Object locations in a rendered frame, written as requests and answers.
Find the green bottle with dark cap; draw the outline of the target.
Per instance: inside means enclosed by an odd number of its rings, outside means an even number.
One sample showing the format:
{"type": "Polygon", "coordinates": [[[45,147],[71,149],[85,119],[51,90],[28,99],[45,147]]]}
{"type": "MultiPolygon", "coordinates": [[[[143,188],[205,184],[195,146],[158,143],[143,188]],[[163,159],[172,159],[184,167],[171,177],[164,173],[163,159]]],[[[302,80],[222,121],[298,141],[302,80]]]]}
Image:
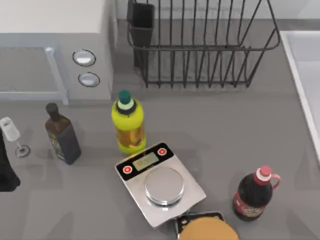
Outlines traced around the green bottle with dark cap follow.
{"type": "Polygon", "coordinates": [[[118,147],[123,153],[134,155],[146,147],[144,110],[128,90],[118,92],[118,99],[112,105],[111,118],[118,147]]]}

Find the silver kitchen scale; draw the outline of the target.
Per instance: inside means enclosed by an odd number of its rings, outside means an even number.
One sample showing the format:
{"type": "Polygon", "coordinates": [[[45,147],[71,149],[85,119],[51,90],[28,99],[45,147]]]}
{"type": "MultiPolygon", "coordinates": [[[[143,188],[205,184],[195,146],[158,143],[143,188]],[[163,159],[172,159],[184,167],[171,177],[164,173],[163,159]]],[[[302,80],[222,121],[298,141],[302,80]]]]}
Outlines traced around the silver kitchen scale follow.
{"type": "Polygon", "coordinates": [[[165,142],[123,159],[115,171],[153,228],[183,215],[207,197],[165,142]]]}

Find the round grey microwave knob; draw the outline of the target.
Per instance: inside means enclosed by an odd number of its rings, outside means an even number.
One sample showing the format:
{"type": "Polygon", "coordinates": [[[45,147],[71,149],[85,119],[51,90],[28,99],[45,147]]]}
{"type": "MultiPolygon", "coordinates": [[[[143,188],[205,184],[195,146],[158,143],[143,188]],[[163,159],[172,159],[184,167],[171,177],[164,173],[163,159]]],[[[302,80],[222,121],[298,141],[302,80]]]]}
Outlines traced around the round grey microwave knob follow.
{"type": "Polygon", "coordinates": [[[81,49],[72,54],[73,61],[82,67],[90,67],[95,64],[96,56],[87,49],[81,49]]]}
{"type": "Polygon", "coordinates": [[[86,72],[78,76],[78,81],[84,87],[96,87],[100,84],[100,78],[93,72],[86,72]]]}

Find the dark square oil bottle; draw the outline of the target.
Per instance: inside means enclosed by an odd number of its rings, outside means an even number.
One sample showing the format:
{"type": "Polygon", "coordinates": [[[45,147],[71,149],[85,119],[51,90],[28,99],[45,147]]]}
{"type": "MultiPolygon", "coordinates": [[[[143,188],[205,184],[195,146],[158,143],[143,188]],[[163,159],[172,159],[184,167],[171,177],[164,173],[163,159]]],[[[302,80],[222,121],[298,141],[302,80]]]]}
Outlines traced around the dark square oil bottle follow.
{"type": "Polygon", "coordinates": [[[49,115],[45,129],[56,156],[67,165],[72,165],[82,153],[72,122],[60,114],[56,103],[48,103],[45,109],[49,115]]]}

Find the black cutlery holder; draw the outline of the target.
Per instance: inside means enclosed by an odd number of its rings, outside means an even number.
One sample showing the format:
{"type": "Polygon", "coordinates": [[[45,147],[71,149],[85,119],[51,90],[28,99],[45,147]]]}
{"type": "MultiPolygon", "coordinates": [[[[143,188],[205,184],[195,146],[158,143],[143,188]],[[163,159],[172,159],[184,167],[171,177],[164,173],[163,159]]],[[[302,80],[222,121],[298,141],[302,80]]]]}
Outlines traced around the black cutlery holder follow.
{"type": "Polygon", "coordinates": [[[155,6],[128,0],[127,21],[133,45],[147,48],[152,41],[155,20],[155,6]]]}

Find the dark bottle with pink cap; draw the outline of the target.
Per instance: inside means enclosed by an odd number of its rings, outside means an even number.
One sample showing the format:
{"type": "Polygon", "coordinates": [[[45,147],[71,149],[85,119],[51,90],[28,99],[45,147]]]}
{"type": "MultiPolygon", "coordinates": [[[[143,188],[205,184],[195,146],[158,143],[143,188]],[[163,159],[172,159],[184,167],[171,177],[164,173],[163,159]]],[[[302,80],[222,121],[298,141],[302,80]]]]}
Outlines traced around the dark bottle with pink cap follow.
{"type": "Polygon", "coordinates": [[[281,177],[273,173],[268,165],[246,175],[239,182],[233,197],[232,208],[235,215],[245,222],[257,220],[271,201],[280,180],[281,177]]]}

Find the pale microwave oven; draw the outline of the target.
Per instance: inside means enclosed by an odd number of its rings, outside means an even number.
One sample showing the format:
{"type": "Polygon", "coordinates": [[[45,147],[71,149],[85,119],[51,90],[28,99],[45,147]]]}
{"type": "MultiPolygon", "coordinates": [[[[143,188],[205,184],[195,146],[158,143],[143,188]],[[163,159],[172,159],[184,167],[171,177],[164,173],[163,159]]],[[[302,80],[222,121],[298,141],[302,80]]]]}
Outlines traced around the pale microwave oven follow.
{"type": "Polygon", "coordinates": [[[0,101],[62,101],[44,48],[54,48],[68,103],[111,99],[118,41],[115,0],[0,0],[0,101]],[[84,67],[72,55],[96,56],[84,67]],[[85,87],[78,76],[100,78],[85,87]]]}

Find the clear wine glass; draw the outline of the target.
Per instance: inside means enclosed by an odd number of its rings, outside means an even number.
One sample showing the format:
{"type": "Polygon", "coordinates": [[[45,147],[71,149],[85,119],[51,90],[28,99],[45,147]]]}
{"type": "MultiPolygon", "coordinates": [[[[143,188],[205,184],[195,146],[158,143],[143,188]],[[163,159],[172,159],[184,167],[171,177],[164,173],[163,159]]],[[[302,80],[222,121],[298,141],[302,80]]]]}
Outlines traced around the clear wine glass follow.
{"type": "Polygon", "coordinates": [[[6,116],[0,119],[0,128],[9,142],[16,143],[17,148],[15,155],[18,158],[25,158],[30,154],[30,147],[25,144],[20,144],[20,131],[10,117],[6,116]]]}

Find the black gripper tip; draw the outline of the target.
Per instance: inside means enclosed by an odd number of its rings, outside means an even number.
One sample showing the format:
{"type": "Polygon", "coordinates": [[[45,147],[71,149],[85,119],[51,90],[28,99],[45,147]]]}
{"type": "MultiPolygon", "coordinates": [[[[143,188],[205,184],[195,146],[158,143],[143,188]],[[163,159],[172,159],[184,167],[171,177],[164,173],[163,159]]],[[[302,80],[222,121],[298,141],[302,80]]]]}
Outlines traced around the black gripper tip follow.
{"type": "Polygon", "coordinates": [[[21,180],[10,164],[3,132],[0,129],[0,193],[13,192],[20,184],[21,180]]]}

